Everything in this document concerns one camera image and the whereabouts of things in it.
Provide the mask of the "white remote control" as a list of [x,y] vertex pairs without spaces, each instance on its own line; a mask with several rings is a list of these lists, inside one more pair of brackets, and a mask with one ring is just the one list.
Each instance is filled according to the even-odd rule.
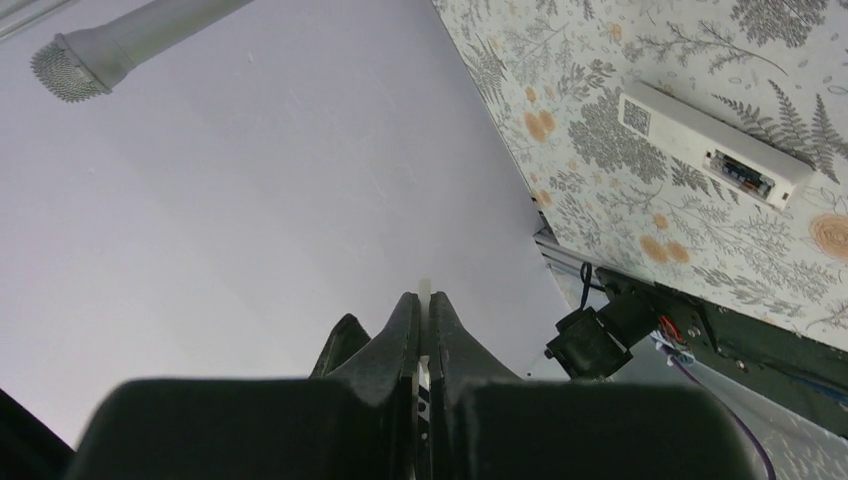
[[653,147],[761,205],[784,210],[814,169],[644,83],[619,97],[619,123]]

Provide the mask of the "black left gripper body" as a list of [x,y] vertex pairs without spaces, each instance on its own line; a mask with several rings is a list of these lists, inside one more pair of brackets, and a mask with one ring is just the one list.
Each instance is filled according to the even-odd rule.
[[310,378],[329,375],[371,341],[371,336],[352,314],[344,315],[331,330]]

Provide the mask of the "white battery cover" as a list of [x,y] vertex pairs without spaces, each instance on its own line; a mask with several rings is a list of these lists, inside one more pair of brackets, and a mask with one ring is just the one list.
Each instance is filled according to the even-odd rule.
[[420,334],[419,334],[419,361],[418,361],[418,425],[416,439],[416,462],[415,475],[417,479],[431,478],[431,453],[430,453],[430,372],[429,372],[429,350],[428,350],[428,320],[429,303],[432,294],[431,281],[422,279],[418,286],[418,299],[420,301]]

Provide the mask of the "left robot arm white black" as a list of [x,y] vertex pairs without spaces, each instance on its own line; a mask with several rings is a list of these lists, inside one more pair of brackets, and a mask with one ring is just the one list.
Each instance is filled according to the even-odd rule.
[[[622,293],[599,310],[589,307],[592,278],[592,265],[583,263],[580,307],[556,323],[557,336],[544,351],[571,378],[602,379],[616,373],[632,359],[631,348],[661,323],[661,315],[638,292]],[[343,316],[331,330],[311,375],[329,374],[370,340],[354,315]]]

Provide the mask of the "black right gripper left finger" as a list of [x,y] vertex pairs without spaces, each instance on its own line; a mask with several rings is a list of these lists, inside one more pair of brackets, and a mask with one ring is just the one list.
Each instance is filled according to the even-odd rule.
[[408,479],[421,305],[402,295],[338,368],[300,379],[141,379],[90,420],[70,479]]

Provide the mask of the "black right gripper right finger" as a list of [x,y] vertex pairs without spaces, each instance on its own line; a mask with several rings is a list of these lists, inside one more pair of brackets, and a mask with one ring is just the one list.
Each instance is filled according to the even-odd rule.
[[429,303],[436,479],[752,479],[727,410],[682,385],[526,381]]

